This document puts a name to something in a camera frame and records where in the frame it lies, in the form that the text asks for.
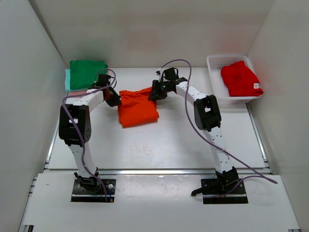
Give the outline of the orange t shirt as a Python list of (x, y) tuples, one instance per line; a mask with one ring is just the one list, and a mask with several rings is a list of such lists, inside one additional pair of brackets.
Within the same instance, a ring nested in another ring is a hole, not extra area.
[(156, 109), (156, 102), (148, 100), (151, 87), (139, 91), (121, 90), (119, 93), (122, 104), (118, 106), (118, 117), (123, 128), (158, 121), (159, 113)]

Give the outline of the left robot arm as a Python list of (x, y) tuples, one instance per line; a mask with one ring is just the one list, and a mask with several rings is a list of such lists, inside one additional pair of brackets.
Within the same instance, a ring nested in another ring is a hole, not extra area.
[(73, 154), (77, 165), (74, 175), (80, 186), (91, 194), (103, 193), (107, 196), (89, 147), (92, 135), (90, 113), (103, 102), (114, 107), (121, 105), (121, 100), (113, 88), (116, 76), (98, 73), (95, 79), (85, 93), (66, 96), (62, 100), (58, 134)]

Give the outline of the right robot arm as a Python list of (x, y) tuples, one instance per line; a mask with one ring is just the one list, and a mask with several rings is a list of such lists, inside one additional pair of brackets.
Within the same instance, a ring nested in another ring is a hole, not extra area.
[(214, 95), (206, 95), (189, 84), (189, 80), (178, 76), (176, 68), (168, 68), (156, 74), (158, 80), (152, 82), (150, 101), (165, 99), (169, 92), (175, 92), (185, 99), (185, 111), (189, 116), (187, 104), (194, 108), (194, 121), (189, 121), (194, 129), (204, 133), (207, 142), (211, 146), (216, 179), (210, 184), (193, 190), (191, 195), (196, 196), (205, 190), (214, 190), (219, 194), (226, 194), (233, 189), (239, 176), (230, 157), (225, 152), (225, 144), (221, 133), (221, 113)]

